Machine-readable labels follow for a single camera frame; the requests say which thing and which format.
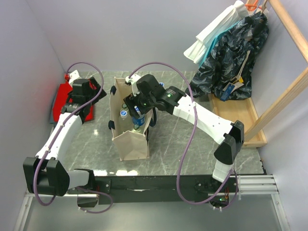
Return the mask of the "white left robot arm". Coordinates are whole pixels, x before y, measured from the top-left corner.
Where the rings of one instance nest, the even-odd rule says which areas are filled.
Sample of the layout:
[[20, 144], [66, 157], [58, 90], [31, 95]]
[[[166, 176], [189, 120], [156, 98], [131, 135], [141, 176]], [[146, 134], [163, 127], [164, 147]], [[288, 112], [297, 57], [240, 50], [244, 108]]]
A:
[[58, 123], [49, 139], [35, 157], [27, 157], [23, 169], [28, 191], [52, 196], [63, 196], [68, 190], [79, 187], [84, 193], [96, 189], [92, 170], [67, 171], [62, 161], [73, 137], [80, 130], [91, 107], [106, 96], [94, 77], [79, 78], [61, 109]]

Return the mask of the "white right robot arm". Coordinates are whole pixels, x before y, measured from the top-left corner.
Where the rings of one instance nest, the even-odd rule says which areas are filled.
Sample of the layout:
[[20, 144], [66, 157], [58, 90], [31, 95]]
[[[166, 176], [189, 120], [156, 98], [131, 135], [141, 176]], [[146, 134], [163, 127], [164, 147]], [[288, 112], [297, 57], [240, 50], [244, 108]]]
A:
[[244, 143], [244, 124], [212, 113], [176, 87], [165, 89], [153, 75], [132, 75], [125, 78], [125, 83], [132, 92], [124, 98], [124, 102], [134, 118], [152, 109], [165, 111], [196, 125], [218, 144], [214, 152], [216, 163], [211, 186], [217, 192], [223, 191], [228, 186], [226, 177]]

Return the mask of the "blue label water bottle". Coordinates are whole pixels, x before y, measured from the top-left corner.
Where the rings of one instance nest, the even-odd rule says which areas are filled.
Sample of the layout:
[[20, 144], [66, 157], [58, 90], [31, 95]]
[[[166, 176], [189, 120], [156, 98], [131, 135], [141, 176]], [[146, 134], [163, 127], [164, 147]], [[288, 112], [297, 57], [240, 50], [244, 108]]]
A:
[[137, 106], [135, 106], [134, 108], [135, 108], [136, 112], [138, 113], [139, 117], [136, 118], [136, 117], [132, 116], [132, 121], [133, 121], [134, 125], [138, 125], [140, 128], [143, 128], [144, 124], [145, 124], [145, 115], [140, 112], [140, 110]]

